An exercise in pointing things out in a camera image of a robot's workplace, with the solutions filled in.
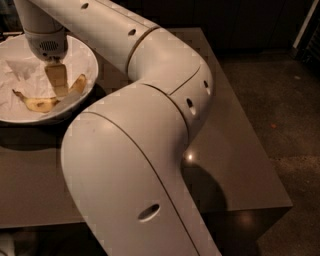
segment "table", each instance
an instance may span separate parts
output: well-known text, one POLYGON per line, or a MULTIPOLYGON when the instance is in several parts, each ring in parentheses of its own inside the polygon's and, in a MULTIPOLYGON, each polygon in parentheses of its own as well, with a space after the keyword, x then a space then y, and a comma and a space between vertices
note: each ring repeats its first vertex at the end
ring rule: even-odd
MULTIPOLYGON (((209 117, 181 163, 185 182, 218 246, 244 244, 292 202, 201 29, 171 32, 204 57, 215 83, 209 117)), ((98 61, 97 84, 69 120, 50 126, 0 123, 0 228, 83 222, 61 170, 63 135, 83 109, 130 83, 99 56, 98 61)))

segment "white bowl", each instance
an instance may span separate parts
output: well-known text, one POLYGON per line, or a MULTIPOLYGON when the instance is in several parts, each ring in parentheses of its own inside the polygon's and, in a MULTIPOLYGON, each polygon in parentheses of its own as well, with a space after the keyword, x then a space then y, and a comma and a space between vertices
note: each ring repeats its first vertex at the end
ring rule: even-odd
POLYGON ((98 77, 98 62, 94 53, 83 42, 69 35, 67 41, 68 51, 62 63, 67 68, 68 85, 71 87, 80 74, 86 76, 87 85, 81 97, 63 107, 60 105, 55 111, 47 114, 28 110, 12 92, 12 89, 22 91, 27 97, 32 98, 54 96, 45 75, 45 63, 31 52, 24 35, 0 44, 0 121, 15 124, 61 122, 70 117, 86 99, 98 77))

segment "banana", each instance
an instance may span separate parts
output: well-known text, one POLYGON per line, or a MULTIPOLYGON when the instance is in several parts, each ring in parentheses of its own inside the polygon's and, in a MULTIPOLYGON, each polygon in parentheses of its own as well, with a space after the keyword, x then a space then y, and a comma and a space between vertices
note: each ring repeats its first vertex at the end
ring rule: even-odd
POLYGON ((50 110, 59 103, 56 97, 52 98, 27 98, 21 92, 12 90, 13 93, 18 96, 26 107, 35 112, 48 113, 50 110))
MULTIPOLYGON (((84 74, 81 74, 77 80, 70 87, 68 93, 70 94, 73 91, 76 91, 82 94, 85 86, 87 84, 87 78, 84 74)), ((24 96, 21 92, 12 90, 13 93, 19 97, 26 107, 35 112, 48 113, 51 109, 57 105, 60 101, 56 97, 52 98, 28 98, 24 96)))
POLYGON ((82 93, 84 90, 84 87, 86 87, 87 84, 87 78, 84 74, 81 74, 77 80, 73 83, 73 85, 69 89, 69 93, 72 91, 77 91, 78 93, 82 93))

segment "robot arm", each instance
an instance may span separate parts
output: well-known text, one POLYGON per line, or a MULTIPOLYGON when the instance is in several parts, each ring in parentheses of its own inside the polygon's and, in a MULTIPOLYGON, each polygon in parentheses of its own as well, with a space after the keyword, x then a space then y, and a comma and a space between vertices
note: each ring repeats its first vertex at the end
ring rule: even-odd
POLYGON ((61 150, 70 193, 108 255, 220 255, 179 170, 213 97, 205 61, 108 0, 15 4, 39 58, 63 58, 57 20, 134 81, 81 113, 61 150))

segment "floor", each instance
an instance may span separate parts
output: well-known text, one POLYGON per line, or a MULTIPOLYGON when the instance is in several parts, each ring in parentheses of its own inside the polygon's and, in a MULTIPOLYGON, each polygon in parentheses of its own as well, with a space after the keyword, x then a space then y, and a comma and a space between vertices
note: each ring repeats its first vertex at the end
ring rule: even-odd
POLYGON ((218 59, 294 204, 248 255, 320 255, 319 77, 283 52, 218 59))

